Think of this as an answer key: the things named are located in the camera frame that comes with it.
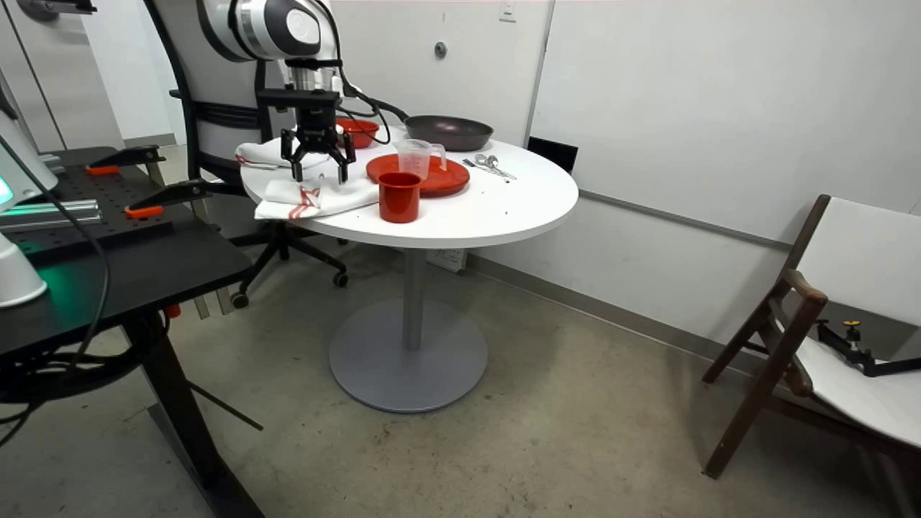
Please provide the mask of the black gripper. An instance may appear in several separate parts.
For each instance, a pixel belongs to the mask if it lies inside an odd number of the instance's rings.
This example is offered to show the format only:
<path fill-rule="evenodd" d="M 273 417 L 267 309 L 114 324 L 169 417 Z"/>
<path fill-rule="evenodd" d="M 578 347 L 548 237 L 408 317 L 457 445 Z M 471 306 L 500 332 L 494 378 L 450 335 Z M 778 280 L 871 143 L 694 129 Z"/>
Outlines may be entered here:
<path fill-rule="evenodd" d="M 336 179 L 349 182 L 353 143 L 336 133 L 336 94 L 326 88 L 261 88 L 260 101 L 276 109 L 294 109 L 296 124 L 283 133 L 280 156 L 291 165 L 291 179 L 302 182 L 300 143 L 327 143 L 336 160 Z"/>

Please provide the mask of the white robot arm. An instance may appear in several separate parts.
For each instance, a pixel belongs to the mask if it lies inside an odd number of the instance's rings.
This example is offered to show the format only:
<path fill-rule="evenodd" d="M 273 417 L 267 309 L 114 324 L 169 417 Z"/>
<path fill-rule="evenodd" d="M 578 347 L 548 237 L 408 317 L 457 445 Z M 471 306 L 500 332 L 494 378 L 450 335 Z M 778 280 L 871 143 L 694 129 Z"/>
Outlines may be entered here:
<path fill-rule="evenodd" d="M 326 156 L 336 165 L 336 182 L 353 165 L 350 137 L 336 126 L 342 68 L 336 19 L 326 0 L 196 0 L 199 25 L 227 60 L 276 63 L 280 88 L 260 88 L 257 101 L 294 109 L 296 124 L 283 133 L 283 158 L 296 182 L 302 160 Z"/>

